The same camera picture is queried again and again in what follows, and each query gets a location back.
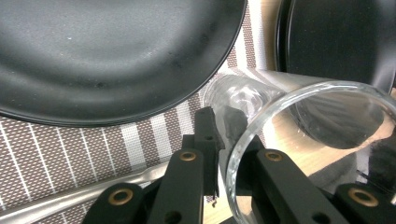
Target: screw hole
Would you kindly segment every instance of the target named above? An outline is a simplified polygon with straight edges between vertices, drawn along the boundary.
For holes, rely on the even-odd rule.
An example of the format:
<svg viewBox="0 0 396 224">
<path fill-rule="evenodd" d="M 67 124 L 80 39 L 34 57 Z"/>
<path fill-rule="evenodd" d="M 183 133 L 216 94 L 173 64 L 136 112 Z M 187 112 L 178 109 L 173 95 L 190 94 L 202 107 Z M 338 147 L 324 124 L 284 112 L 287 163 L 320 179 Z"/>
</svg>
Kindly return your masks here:
<svg viewBox="0 0 396 224">
<path fill-rule="evenodd" d="M 128 197 L 128 194 L 126 192 L 118 192 L 116 195 L 114 195 L 114 199 L 116 201 L 121 201 L 124 200 Z"/>
<path fill-rule="evenodd" d="M 314 219 L 314 221 L 319 224 L 329 224 L 330 223 L 330 218 L 326 214 L 320 213 L 320 212 L 316 212 L 312 216 L 312 219 Z"/>
<path fill-rule="evenodd" d="M 179 212 L 168 212 L 165 214 L 165 223 L 166 224 L 177 224 L 181 220 L 181 214 Z"/>
<path fill-rule="evenodd" d="M 193 152 L 183 152 L 180 154 L 180 159 L 183 161 L 193 161 L 195 158 L 196 155 Z"/>
<path fill-rule="evenodd" d="M 108 202 L 112 205 L 123 205 L 133 198 L 134 193 L 130 189 L 117 189 L 108 196 Z"/>
<path fill-rule="evenodd" d="M 276 152 L 266 152 L 265 157 L 270 161 L 281 161 L 283 159 L 282 155 Z"/>
<path fill-rule="evenodd" d="M 364 206 L 376 207 L 378 205 L 378 199 L 366 190 L 352 188 L 348 191 L 348 195 L 353 201 Z"/>
</svg>

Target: metal rod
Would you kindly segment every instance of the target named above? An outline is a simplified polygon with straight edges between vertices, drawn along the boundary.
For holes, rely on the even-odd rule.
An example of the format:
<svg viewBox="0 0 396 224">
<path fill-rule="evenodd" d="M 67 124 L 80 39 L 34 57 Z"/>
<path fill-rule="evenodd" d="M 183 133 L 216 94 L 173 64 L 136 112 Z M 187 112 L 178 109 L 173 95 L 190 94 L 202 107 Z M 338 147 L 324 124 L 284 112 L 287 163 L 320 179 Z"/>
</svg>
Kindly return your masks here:
<svg viewBox="0 0 396 224">
<path fill-rule="evenodd" d="M 114 177 L 11 208 L 0 214 L 0 223 L 33 223 L 39 221 L 44 217 L 60 213 L 67 208 L 93 200 L 102 191 L 117 183 L 143 184 L 161 178 L 165 174 L 167 166 L 168 161 L 152 166 L 143 172 Z"/>
</svg>

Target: glass rim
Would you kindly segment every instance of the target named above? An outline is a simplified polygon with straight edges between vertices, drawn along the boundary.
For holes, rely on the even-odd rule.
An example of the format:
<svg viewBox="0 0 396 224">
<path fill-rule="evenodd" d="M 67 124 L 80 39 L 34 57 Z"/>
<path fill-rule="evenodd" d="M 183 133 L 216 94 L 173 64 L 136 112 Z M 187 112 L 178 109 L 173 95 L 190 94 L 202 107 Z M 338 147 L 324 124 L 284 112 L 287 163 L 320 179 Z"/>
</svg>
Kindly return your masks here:
<svg viewBox="0 0 396 224">
<path fill-rule="evenodd" d="M 246 218 L 242 215 L 239 206 L 237 205 L 235 193 L 236 174 L 239 168 L 239 162 L 241 161 L 248 144 L 251 142 L 260 128 L 262 128 L 262 125 L 264 125 L 279 112 L 308 97 L 331 92 L 352 92 L 365 95 L 369 99 L 374 99 L 380 103 L 388 110 L 388 114 L 394 120 L 396 120 L 396 101 L 392 99 L 389 94 L 384 93 L 383 91 L 378 90 L 371 85 L 355 81 L 323 81 L 301 87 L 300 89 L 294 91 L 286 92 L 286 94 L 275 99 L 273 102 L 270 102 L 267 106 L 262 108 L 249 123 L 233 147 L 230 159 L 228 160 L 226 168 L 225 190 L 233 216 L 239 223 L 248 223 Z"/>
</svg>

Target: black plate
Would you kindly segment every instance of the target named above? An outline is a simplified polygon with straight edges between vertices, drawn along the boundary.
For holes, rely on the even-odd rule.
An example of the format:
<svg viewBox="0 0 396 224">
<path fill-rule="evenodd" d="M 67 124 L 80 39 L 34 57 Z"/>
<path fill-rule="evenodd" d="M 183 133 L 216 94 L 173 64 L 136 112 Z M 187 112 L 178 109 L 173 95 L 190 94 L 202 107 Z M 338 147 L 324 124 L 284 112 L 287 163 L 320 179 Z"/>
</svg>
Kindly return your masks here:
<svg viewBox="0 0 396 224">
<path fill-rule="evenodd" d="M 390 92 L 396 71 L 395 1 L 283 0 L 276 70 L 359 81 Z"/>
<path fill-rule="evenodd" d="M 0 1 L 0 113 L 103 126 L 163 112 L 219 69 L 245 0 Z"/>
</svg>

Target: clear glass cup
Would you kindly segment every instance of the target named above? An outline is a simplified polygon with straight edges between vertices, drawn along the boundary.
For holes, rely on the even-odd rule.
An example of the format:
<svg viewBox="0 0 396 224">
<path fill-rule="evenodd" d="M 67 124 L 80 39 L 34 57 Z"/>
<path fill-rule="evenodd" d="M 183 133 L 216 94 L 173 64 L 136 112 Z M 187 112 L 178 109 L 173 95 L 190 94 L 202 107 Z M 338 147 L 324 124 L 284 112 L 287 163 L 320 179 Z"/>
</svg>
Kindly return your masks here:
<svg viewBox="0 0 396 224">
<path fill-rule="evenodd" d="M 225 145 L 219 166 L 239 223 L 256 223 L 251 199 L 235 194 L 239 163 L 255 135 L 266 148 L 286 152 L 314 185 L 330 193 L 339 184 L 361 182 L 395 195 L 396 162 L 387 155 L 396 151 L 377 148 L 395 137 L 396 102 L 388 94 L 358 82 L 257 74 L 219 75 L 203 98 Z"/>
</svg>

